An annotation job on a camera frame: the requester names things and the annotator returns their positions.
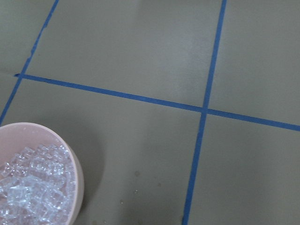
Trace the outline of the clear ice cubes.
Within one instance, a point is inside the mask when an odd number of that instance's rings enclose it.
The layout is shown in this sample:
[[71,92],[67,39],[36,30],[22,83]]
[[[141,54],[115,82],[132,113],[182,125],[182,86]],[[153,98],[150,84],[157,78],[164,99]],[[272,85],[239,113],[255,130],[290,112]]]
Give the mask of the clear ice cubes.
[[63,145],[25,147],[0,167],[0,223],[65,225],[75,186],[75,167]]

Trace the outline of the pink bowl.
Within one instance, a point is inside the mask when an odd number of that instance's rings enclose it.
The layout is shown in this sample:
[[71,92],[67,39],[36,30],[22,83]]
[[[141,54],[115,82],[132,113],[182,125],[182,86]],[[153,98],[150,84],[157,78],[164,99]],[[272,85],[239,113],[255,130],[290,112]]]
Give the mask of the pink bowl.
[[68,150],[75,173],[75,196],[66,225],[72,225],[81,208],[84,194],[84,178],[81,164],[71,147],[51,129],[29,122],[18,122],[0,127],[0,163],[10,160],[25,147],[36,149],[39,145],[62,145]]

